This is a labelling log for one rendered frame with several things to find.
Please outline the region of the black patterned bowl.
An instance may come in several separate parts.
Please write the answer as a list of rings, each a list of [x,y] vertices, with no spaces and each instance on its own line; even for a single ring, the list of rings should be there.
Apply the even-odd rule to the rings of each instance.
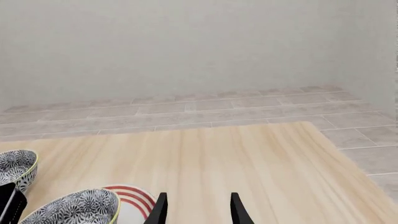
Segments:
[[[121,199],[108,189],[87,189],[60,197],[18,224],[117,224]]]
[[[28,149],[0,153],[0,186],[14,183],[26,195],[37,177],[38,160],[36,152]]]

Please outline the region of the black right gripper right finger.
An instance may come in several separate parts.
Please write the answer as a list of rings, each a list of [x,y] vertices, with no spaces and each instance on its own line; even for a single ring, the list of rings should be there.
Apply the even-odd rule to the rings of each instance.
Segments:
[[[231,193],[230,210],[233,224],[254,224],[236,192]]]

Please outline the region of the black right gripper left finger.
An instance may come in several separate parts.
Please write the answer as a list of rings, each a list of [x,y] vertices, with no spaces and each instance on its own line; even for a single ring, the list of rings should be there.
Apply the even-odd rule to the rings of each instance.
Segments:
[[[167,193],[162,192],[149,214],[146,224],[166,224],[168,210]]]

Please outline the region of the white plate with red rings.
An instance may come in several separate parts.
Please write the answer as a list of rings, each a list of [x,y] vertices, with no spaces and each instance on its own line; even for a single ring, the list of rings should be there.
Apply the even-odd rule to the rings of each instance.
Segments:
[[[121,199],[117,224],[144,224],[155,206],[155,197],[137,186],[116,184],[104,188]]]

